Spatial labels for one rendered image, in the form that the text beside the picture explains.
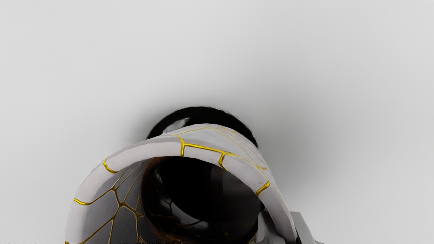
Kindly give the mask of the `white mug with gold cracks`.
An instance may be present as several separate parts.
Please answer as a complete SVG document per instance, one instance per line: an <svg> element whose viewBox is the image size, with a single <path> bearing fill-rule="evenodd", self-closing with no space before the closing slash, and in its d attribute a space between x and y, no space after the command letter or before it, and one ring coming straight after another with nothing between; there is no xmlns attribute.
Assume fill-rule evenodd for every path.
<svg viewBox="0 0 434 244"><path fill-rule="evenodd" d="M105 158L70 207L65 244L302 244L237 117L187 107Z"/></svg>

